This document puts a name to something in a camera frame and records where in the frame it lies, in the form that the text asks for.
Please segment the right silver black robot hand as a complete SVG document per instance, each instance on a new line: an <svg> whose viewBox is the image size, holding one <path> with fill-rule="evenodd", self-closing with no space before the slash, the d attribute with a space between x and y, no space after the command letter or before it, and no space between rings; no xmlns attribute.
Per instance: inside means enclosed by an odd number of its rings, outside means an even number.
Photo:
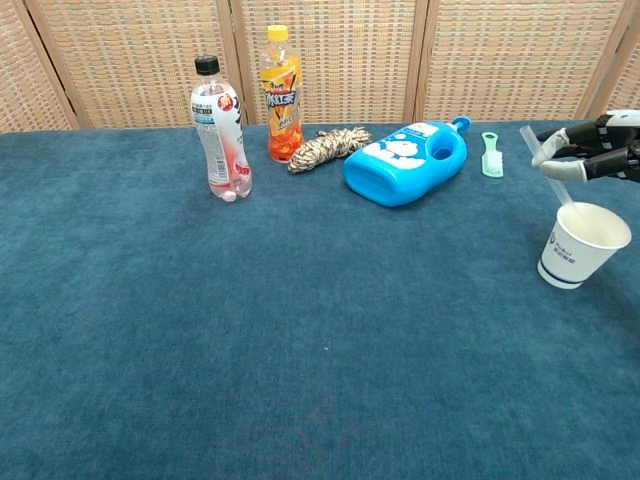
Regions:
<svg viewBox="0 0 640 480"><path fill-rule="evenodd" d="M612 177L640 183L640 109L608 110L597 119L546 131L532 166L549 178L587 182Z"/></svg>

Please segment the transparent plastic straw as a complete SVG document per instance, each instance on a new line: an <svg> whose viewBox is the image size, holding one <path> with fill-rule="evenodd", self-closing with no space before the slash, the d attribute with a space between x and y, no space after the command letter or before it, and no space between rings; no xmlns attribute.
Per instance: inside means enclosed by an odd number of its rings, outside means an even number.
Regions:
<svg viewBox="0 0 640 480"><path fill-rule="evenodd" d="M519 129L519 132L524 142L526 143L527 147L529 148L530 153L533 156L537 155L540 152L544 152L534 131L531 129L529 125L525 125L521 127ZM551 186L551 188L553 189L556 196L558 197L558 200L560 201L560 203L563 206L565 206L571 213L573 213L576 217L577 222L581 225L581 227L586 229L587 228L586 222L583 216L581 215L579 209L577 208L576 204L573 202L571 196L569 195L565 185L561 181L552 179L549 177L547 177L546 180Z"/></svg>

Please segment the white paper cup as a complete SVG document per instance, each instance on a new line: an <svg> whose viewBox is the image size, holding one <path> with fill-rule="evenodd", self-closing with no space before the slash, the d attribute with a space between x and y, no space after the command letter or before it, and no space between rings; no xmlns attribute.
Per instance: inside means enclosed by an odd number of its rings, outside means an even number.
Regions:
<svg viewBox="0 0 640 480"><path fill-rule="evenodd" d="M561 206L538 260L549 284L576 289L632 239L628 224L614 212L585 202Z"/></svg>

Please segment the light green brush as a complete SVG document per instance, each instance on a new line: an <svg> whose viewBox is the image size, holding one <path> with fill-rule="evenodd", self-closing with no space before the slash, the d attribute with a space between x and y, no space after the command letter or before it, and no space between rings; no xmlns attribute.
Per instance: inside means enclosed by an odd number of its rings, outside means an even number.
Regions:
<svg viewBox="0 0 640 480"><path fill-rule="evenodd" d="M498 135L494 132L486 131L481 134L484 142L485 152L481 157L481 173L489 178L502 178L503 154L497 149Z"/></svg>

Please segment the blue detergent bottle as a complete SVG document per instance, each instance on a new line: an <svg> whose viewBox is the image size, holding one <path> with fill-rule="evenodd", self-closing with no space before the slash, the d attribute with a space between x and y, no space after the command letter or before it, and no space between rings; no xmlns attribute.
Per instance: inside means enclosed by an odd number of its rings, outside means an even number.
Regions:
<svg viewBox="0 0 640 480"><path fill-rule="evenodd" d="M344 180L385 207L416 201L461 170L468 155L463 133L471 124L469 117L458 116L406 125L351 154L343 164Z"/></svg>

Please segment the woven wood-framed folding screen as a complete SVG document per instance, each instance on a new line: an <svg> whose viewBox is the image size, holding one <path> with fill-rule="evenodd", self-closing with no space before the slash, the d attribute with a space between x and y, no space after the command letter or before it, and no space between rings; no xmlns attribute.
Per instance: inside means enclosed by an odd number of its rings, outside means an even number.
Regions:
<svg viewBox="0 0 640 480"><path fill-rule="evenodd" d="M640 108L640 0L0 0L0 133L187 125L202 54L263 124L272 24L307 124Z"/></svg>

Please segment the orange iced tea bottle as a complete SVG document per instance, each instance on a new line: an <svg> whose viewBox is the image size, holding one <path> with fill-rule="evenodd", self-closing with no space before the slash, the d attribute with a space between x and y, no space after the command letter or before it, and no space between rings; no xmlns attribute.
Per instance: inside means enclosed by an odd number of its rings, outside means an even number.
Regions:
<svg viewBox="0 0 640 480"><path fill-rule="evenodd" d="M300 114L301 59L289 45L287 26L267 27L259 78L266 107L269 154L276 162L288 163L304 136Z"/></svg>

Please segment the pink drink bottle black cap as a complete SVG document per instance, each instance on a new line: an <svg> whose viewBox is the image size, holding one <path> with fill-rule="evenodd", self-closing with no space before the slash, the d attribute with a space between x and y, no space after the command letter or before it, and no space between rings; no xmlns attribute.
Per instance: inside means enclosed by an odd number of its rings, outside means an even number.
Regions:
<svg viewBox="0 0 640 480"><path fill-rule="evenodd" d="M198 56L194 66L198 81L191 92L190 112L206 156L208 184L216 197L234 202L252 189L240 99L221 74L216 56Z"/></svg>

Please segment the blue carpet table cover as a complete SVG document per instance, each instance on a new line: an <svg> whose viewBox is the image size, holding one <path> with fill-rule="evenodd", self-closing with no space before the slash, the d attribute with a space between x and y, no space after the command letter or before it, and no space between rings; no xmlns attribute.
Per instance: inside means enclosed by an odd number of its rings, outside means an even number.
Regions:
<svg viewBox="0 0 640 480"><path fill-rule="evenodd" d="M261 126L234 203L191 128L0 134L0 480L640 480L640 185L571 186L633 239L555 288L519 131L396 209Z"/></svg>

